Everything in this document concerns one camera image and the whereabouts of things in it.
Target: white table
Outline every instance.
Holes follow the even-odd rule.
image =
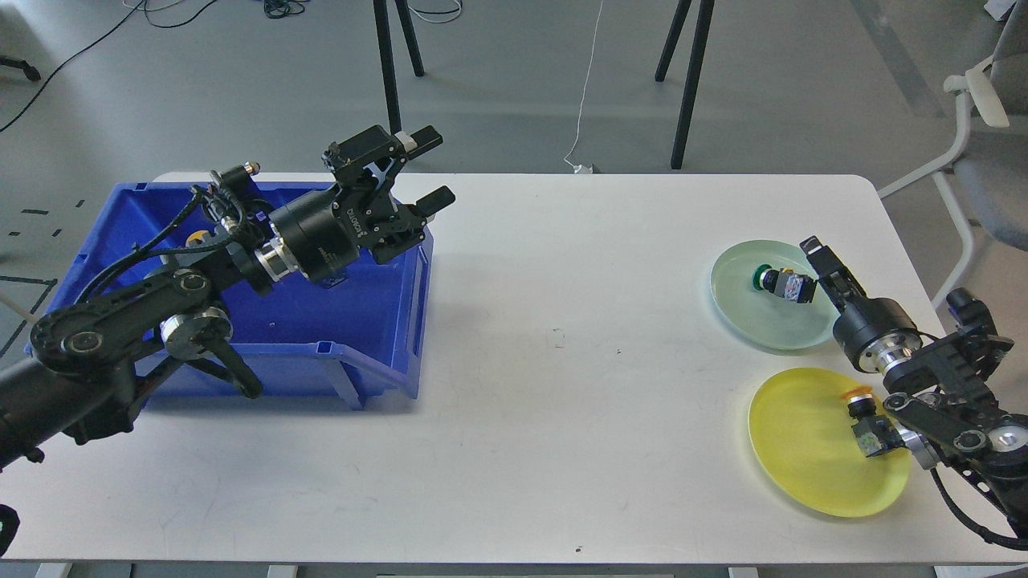
[[[964,530],[913,461],[893,506],[847,520],[773,487],[749,447],[746,409],[770,375],[880,380],[834,341],[776,355],[733,334],[706,285],[726,248],[817,234],[870,294],[943,332],[868,181],[403,174],[395,192],[412,202],[441,184],[457,202],[431,226],[419,399],[364,412],[162,400],[132,434],[83,447],[59,436],[44,465],[0,476],[25,520],[8,557],[493,571],[1024,561]]]

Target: gray floor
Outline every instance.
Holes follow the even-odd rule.
[[[723,0],[685,171],[852,173],[876,186],[898,178],[952,139],[943,79],[988,55],[1001,30],[981,4]],[[200,5],[186,0],[153,17],[178,22]],[[570,172],[562,158],[575,139],[598,7],[597,0],[479,0],[452,24],[415,21],[424,78],[410,73],[394,15],[404,127],[432,123],[446,141],[408,170]],[[688,33],[668,80],[654,82],[653,71],[672,10],[668,0],[605,0],[577,162],[608,173],[670,172]],[[0,52],[28,59],[45,77],[125,12],[116,0],[0,0]],[[175,30],[133,16],[69,64],[0,134],[0,276],[60,279],[114,182],[251,159],[269,171],[320,171],[327,143],[387,123],[378,66],[369,2],[316,0],[305,14],[269,21],[257,2],[226,1]],[[35,89],[0,70],[0,122]],[[942,203],[921,183],[885,205],[933,293],[959,253]],[[497,211],[502,216],[503,207]],[[990,304],[1000,330],[1022,342],[1026,278],[1028,256],[994,245],[966,282]],[[0,290],[29,306],[45,289],[0,281]],[[0,336],[17,326],[0,310]],[[24,339],[15,337],[0,366]],[[1028,407],[1018,387],[1028,381],[1028,356],[1017,353],[1023,347],[991,382],[1012,409]],[[235,575],[221,566],[212,574]]]

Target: yellow plate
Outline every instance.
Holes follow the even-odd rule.
[[[800,503],[840,517],[884,510],[910,474],[906,450],[865,458],[856,446],[839,396],[858,387],[835,371],[799,367],[765,382],[749,404],[749,441],[764,471]]]

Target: blue storage crate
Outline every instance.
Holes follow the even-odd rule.
[[[71,304],[98,273],[142,245],[189,201],[192,183],[122,183],[114,187],[86,236],[50,309]],[[322,183],[258,183],[264,198],[281,206]],[[195,230],[211,228],[199,210],[158,247],[181,247]],[[346,267],[348,279],[331,289],[299,273],[276,283],[264,297],[246,282],[223,291],[234,333],[232,347],[253,368],[270,396],[339,396],[361,409],[369,396],[400,389],[417,397],[432,261],[432,236],[379,265],[362,250]],[[135,283],[157,266],[144,261],[112,287]],[[148,371],[163,352],[137,364]],[[162,385],[158,396],[238,395],[230,384],[185,366]]]

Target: black robotic arm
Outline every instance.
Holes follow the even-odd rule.
[[[816,237],[800,244],[818,284],[839,311],[836,341],[853,368],[881,373],[889,396],[877,414],[870,393],[848,399],[853,433],[868,457],[906,447],[931,469],[947,505],[987,542],[1028,550],[1028,416],[1005,411],[985,381],[1014,341],[996,335],[988,308],[965,289],[947,296],[957,329],[942,338],[919,331],[892,299],[870,298]],[[930,337],[924,345],[922,336]],[[942,485],[934,467],[953,468],[1007,518],[1017,538],[970,520]]]
[[[404,205],[391,191],[409,159],[441,142],[432,127],[412,135],[372,127],[329,145],[323,155],[335,178],[329,188],[278,208],[260,197],[251,178],[256,164],[212,172],[213,182],[194,186],[192,201],[157,237],[111,263],[74,304],[34,324],[32,357],[0,371],[0,468],[23,456],[41,462],[39,445],[59,432],[84,444],[132,431],[146,400],[185,364],[234,384],[246,397],[260,396],[259,378],[229,345],[221,291],[246,281],[266,294],[294,272],[331,286],[345,279],[362,248],[384,263],[416,246],[453,193],[440,187]],[[155,248],[200,206],[213,231],[185,247]],[[153,258],[160,264],[142,281],[102,292]],[[168,357],[137,374],[136,362],[161,349]],[[0,506],[0,523],[2,554],[17,527],[13,510]]]

